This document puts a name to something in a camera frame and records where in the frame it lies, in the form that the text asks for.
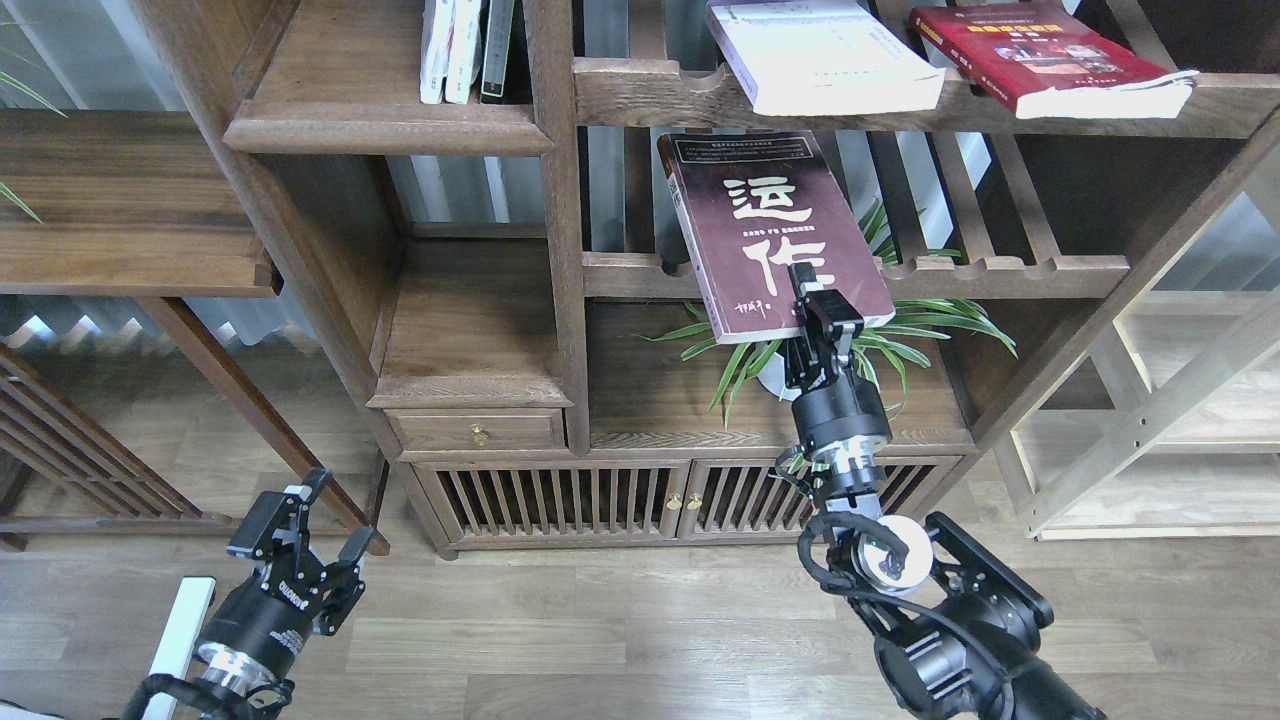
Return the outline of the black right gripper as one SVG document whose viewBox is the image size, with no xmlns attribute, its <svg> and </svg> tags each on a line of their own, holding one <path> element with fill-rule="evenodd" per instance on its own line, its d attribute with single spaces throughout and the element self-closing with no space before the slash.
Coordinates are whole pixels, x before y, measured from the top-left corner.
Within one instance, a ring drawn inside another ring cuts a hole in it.
<svg viewBox="0 0 1280 720">
<path fill-rule="evenodd" d="M 851 365 L 852 341 L 865 323 L 810 263 L 788 266 L 800 332 L 783 342 L 786 386 L 797 443 L 812 461 L 872 461 L 892 439 L 879 391 Z"/>
</svg>

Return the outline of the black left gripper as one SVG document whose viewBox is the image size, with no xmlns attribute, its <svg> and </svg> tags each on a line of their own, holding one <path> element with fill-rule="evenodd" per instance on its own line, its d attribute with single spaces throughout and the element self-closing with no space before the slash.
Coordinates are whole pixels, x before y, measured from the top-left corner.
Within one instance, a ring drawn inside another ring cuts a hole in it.
<svg viewBox="0 0 1280 720">
<path fill-rule="evenodd" d="M 227 596 L 198 637 L 195 655 L 207 665 L 227 651 L 261 669 L 289 669 L 311 634 L 334 635 L 358 602 L 364 556 L 376 529 L 356 529 L 329 565 L 308 548 L 310 509 L 332 479 L 332 471 L 315 468 L 301 484 L 265 491 L 255 500 L 227 552 L 259 566 Z"/>
</svg>

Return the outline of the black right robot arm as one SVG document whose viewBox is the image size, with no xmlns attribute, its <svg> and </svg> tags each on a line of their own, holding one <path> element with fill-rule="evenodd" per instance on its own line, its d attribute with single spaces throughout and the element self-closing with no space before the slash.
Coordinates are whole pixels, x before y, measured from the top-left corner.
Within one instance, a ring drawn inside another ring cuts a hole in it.
<svg viewBox="0 0 1280 720">
<path fill-rule="evenodd" d="M 852 365 L 863 319 L 812 265 L 788 270 L 801 324 L 785 343 L 797 443 L 778 474 L 810 501 L 797 556 L 874 635 L 878 667 L 919 719 L 1100 719 L 1038 656 L 1050 602 L 942 512 L 887 514 L 876 460 L 891 430 L 879 391 Z"/>
</svg>

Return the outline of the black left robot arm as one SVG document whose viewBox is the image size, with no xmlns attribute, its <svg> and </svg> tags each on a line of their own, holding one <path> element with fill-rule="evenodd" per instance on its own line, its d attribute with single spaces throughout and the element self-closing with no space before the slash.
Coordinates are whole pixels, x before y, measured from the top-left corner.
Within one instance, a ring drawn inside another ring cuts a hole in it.
<svg viewBox="0 0 1280 720">
<path fill-rule="evenodd" d="M 253 562 L 195 642 L 202 676 L 154 673 L 146 676 L 122 716 L 141 719 L 152 697 L 168 694 L 204 719 L 276 719 L 293 700 L 287 674 L 307 639 L 334 635 L 365 592 L 362 557 L 375 534 L 358 527 L 337 561 L 324 564 L 308 547 L 308 515 L 332 482 L 325 468 L 302 483 L 264 491 L 227 543 L 236 559 Z"/>
</svg>

